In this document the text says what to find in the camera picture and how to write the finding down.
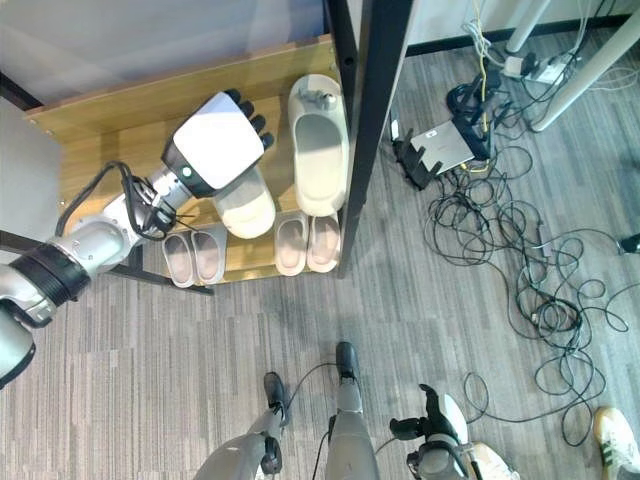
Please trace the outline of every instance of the white pole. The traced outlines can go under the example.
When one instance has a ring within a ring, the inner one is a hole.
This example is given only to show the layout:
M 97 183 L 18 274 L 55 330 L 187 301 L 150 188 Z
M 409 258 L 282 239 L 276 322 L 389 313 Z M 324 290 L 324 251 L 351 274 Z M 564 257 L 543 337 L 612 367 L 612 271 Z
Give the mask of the white pole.
M 640 8 L 624 22 L 587 64 L 567 82 L 567 85 L 551 100 L 545 116 L 531 125 L 536 132 L 547 128 L 582 93 L 598 80 L 634 43 L 640 39 Z
M 505 47 L 507 53 L 516 53 L 524 45 L 524 42 L 529 38 L 531 30 L 536 26 L 538 20 L 547 9 L 547 6 L 551 3 L 551 0 L 532 0 L 529 3 L 529 8 L 524 14 L 520 24 L 516 27 L 515 31 L 511 34 L 511 38 Z

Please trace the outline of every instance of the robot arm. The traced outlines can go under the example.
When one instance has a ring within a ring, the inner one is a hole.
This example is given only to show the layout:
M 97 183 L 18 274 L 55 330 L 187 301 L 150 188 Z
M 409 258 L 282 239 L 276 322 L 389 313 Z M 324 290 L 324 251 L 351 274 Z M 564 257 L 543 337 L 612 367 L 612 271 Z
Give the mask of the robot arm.
M 55 236 L 9 265 L 0 265 L 0 389 L 29 365 L 35 354 L 31 328 L 46 326 L 57 307 L 77 296 L 101 272 L 131 250 L 162 240 L 176 212 L 192 196 L 210 197 L 251 168 L 273 143 L 259 135 L 264 117 L 240 103 L 235 91 L 209 99 L 168 140 L 165 166 L 141 179 L 122 162 L 108 162 L 63 213 Z M 67 220 L 111 170 L 123 191 L 98 215 L 83 217 L 64 234 Z
M 457 480 L 475 478 L 482 474 L 469 444 L 467 423 L 458 404 L 449 395 L 438 395 L 429 385 L 420 385 L 427 397 L 427 416 L 391 420 L 389 428 L 394 438 L 410 441 L 423 438 L 418 450 L 407 455 L 407 467 L 413 478 Z M 468 456 L 473 477 L 463 456 Z

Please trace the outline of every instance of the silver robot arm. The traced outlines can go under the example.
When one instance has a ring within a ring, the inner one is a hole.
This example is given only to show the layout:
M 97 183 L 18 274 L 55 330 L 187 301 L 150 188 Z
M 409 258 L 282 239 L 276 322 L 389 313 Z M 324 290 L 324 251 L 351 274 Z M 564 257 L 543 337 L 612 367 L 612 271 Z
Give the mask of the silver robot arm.
M 122 162 L 109 162 L 63 213 L 56 234 L 9 265 L 0 265 L 0 389 L 31 362 L 35 344 L 26 328 L 41 328 L 59 306 L 77 296 L 96 275 L 115 267 L 131 250 L 162 240 L 176 211 L 192 196 L 210 197 L 251 168 L 273 143 L 261 115 L 240 103 L 236 90 L 209 99 L 165 146 L 165 166 L 148 179 L 134 177 Z M 98 215 L 78 220 L 64 233 L 75 209 L 104 175 L 118 170 L 124 193 Z

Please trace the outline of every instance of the pair of slippers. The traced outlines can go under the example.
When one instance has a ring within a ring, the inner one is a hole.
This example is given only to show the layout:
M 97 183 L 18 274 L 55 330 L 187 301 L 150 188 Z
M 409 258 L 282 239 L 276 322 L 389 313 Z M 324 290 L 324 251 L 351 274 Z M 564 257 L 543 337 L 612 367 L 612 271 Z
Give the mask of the pair of slippers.
M 162 242 L 171 280 L 180 288 L 196 282 L 213 285 L 222 280 L 226 250 L 227 230 L 222 225 L 172 233 Z
M 349 169 L 340 85 L 325 75 L 298 79 L 289 95 L 288 115 L 298 205 L 309 216 L 330 216 L 344 203 Z M 276 218 L 273 198 L 257 166 L 214 193 L 212 201 L 222 223 L 239 238 L 266 233 Z
M 340 257 L 340 226 L 333 213 L 309 217 L 303 212 L 284 212 L 276 218 L 275 264 L 288 277 L 298 275 L 305 264 L 314 272 L 335 268 Z

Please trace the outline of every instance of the shoe rack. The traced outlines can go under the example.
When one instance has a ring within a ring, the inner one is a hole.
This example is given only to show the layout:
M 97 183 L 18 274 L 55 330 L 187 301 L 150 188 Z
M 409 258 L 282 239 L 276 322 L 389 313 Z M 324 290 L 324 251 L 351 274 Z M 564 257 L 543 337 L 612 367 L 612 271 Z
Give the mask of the shoe rack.
M 63 146 L 60 210 L 93 178 L 102 165 L 121 160 L 135 175 L 162 167 L 160 156 L 173 130 L 218 91 L 238 89 L 266 118 L 265 131 L 274 145 L 259 161 L 277 211 L 297 210 L 293 188 L 293 144 L 287 101 L 295 81 L 308 73 L 338 78 L 330 35 L 308 43 L 229 59 L 215 65 L 173 72 L 29 110 L 27 118 Z M 96 214 L 117 194 L 117 175 L 105 177 L 94 194 L 70 219 Z M 220 222 L 208 199 L 191 199 L 179 210 L 182 222 L 194 227 Z M 243 240 L 229 234 L 224 282 L 278 275 L 273 234 Z

